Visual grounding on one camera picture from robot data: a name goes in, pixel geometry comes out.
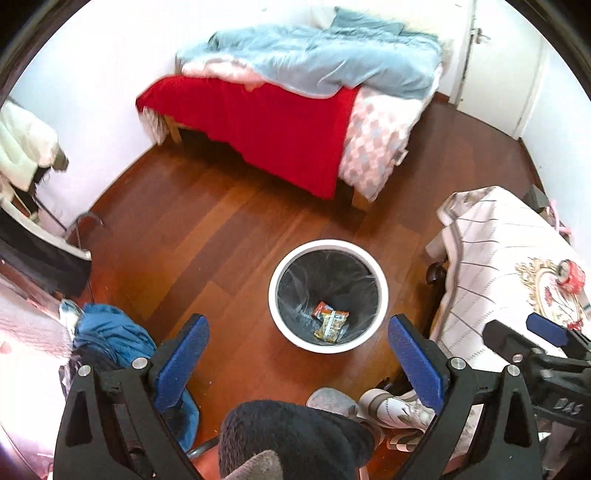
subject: door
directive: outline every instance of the door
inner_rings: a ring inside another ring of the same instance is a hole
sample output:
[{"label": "door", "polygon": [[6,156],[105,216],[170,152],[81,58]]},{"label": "door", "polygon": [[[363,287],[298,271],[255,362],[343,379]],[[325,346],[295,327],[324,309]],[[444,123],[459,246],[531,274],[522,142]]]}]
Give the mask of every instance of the door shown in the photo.
[{"label": "door", "polygon": [[544,37],[505,0],[476,0],[473,27],[457,108],[514,137]]}]

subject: wooden floor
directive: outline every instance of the wooden floor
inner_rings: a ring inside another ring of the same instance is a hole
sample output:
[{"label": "wooden floor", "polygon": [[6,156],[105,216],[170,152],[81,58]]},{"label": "wooden floor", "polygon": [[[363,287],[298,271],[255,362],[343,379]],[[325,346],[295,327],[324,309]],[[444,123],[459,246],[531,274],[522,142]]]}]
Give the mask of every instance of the wooden floor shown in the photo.
[{"label": "wooden floor", "polygon": [[[226,145],[183,135],[184,150],[153,148],[98,201],[93,210],[106,226],[83,243],[93,254],[96,301],[122,308],[157,342],[175,335],[192,313],[208,318],[211,340],[189,384],[202,415],[199,443],[216,435],[240,402],[303,403],[322,386],[357,399],[398,369],[385,328],[338,355],[284,339],[267,289],[285,254],[319,238],[360,245],[384,270],[389,314],[416,320],[430,299],[423,251],[441,228],[436,210],[443,200],[490,185],[522,196],[534,181],[517,142],[446,103],[425,112],[407,158],[367,214],[351,208],[344,184],[335,201],[324,202],[244,164]],[[404,458],[379,450],[372,479],[390,478]],[[214,464],[211,455],[200,463],[208,479],[215,478]]]}]

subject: red blanket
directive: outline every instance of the red blanket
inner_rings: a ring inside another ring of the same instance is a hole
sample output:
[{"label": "red blanket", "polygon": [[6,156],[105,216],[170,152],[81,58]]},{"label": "red blanket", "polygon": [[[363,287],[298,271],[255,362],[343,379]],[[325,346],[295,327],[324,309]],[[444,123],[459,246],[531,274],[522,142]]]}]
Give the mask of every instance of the red blanket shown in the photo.
[{"label": "red blanket", "polygon": [[154,83],[135,104],[227,142],[247,163],[331,199],[357,91],[341,88],[320,100],[269,83],[247,92],[219,79],[175,75]]}]

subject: black trash bag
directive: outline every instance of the black trash bag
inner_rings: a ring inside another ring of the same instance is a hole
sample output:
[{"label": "black trash bag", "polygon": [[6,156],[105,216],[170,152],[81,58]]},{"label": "black trash bag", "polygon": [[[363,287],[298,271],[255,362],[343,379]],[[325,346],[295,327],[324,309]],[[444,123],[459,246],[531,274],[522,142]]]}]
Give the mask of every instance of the black trash bag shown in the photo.
[{"label": "black trash bag", "polygon": [[334,345],[314,336],[322,322],[312,316],[321,302],[349,312],[337,345],[362,335],[378,311],[378,285],[358,258],[337,250],[317,250],[296,258],[279,280],[277,306],[285,325],[302,340]]}]

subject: checkered bed sheet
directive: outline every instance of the checkered bed sheet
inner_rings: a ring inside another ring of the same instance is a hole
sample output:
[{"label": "checkered bed sheet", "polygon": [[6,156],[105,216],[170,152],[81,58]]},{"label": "checkered bed sheet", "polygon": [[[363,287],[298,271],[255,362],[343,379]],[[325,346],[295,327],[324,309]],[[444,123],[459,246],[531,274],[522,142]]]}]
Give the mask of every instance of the checkered bed sheet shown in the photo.
[{"label": "checkered bed sheet", "polygon": [[441,73],[440,66],[431,92],[423,100],[401,99],[360,88],[351,111],[339,178],[370,202],[406,156],[410,131],[433,98]]}]

